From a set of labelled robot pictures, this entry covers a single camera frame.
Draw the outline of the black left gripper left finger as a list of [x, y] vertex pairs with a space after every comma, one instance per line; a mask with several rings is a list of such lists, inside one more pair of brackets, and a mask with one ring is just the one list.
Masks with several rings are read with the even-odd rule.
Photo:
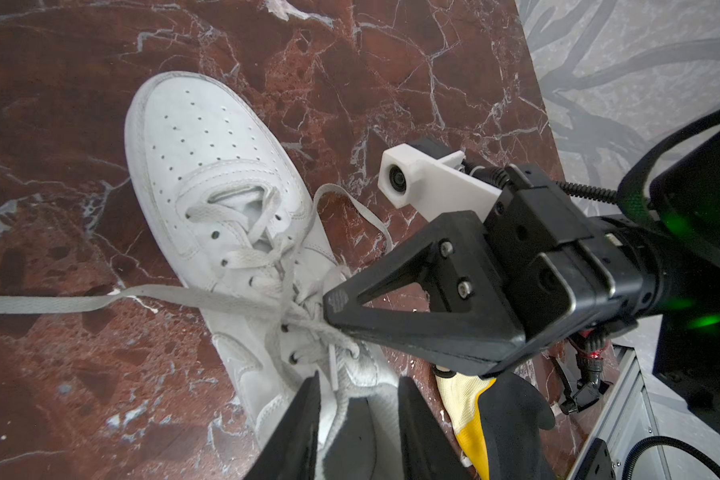
[[245, 480], [312, 480], [318, 450], [320, 378], [303, 381]]

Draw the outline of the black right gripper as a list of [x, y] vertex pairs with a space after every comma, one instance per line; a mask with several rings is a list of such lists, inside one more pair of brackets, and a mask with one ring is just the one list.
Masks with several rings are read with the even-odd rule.
[[[525, 347], [542, 350], [581, 331], [589, 342], [604, 341], [664, 309], [672, 290], [668, 238], [624, 216], [588, 217], [572, 202], [612, 204], [615, 191], [553, 181], [529, 165], [487, 167], [482, 179], [501, 191], [488, 235], [472, 211], [439, 215], [327, 292], [326, 322], [355, 339], [490, 377], [525, 361]], [[488, 245], [508, 276], [504, 288]]]

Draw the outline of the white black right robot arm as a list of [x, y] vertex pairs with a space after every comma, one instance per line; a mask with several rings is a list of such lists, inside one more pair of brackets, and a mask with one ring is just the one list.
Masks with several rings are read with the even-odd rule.
[[654, 374], [720, 434], [720, 109], [616, 190], [445, 153], [431, 139], [385, 152], [380, 189], [427, 224], [330, 290], [326, 321], [490, 378], [564, 339], [598, 350], [657, 315]]

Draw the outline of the white leather sneaker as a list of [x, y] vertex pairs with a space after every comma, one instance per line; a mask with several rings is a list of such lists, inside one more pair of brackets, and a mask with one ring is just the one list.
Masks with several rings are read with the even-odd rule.
[[125, 153], [140, 207], [171, 269], [202, 307], [212, 343], [257, 442], [265, 445], [302, 382], [320, 386], [319, 479], [399, 479], [398, 377], [380, 347], [323, 318], [349, 272], [278, 140], [226, 85], [168, 72], [129, 107]]

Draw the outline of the grey-white shoelace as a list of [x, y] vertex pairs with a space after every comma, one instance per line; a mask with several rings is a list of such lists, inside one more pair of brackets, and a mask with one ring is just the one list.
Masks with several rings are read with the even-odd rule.
[[176, 194], [152, 185], [142, 208], [180, 284], [123, 296], [200, 311], [260, 445], [318, 373], [316, 477], [399, 479], [398, 380], [380, 348], [325, 321], [324, 293], [348, 272], [315, 203], [254, 181]]

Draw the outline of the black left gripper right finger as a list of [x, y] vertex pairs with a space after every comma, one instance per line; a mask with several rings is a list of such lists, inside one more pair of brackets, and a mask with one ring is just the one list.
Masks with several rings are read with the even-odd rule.
[[398, 385], [398, 418], [403, 478], [470, 479], [412, 378]]

